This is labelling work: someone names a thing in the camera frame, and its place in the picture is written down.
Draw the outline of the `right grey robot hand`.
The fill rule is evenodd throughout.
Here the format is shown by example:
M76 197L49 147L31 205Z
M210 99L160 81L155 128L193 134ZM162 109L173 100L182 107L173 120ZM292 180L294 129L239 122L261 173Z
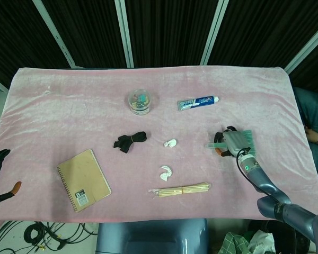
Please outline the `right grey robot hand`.
M249 153L253 147L245 133L238 131L233 126L228 126L223 132L217 132L214 136L214 143L225 143L225 148L215 148L215 152L221 157L236 157L240 151Z

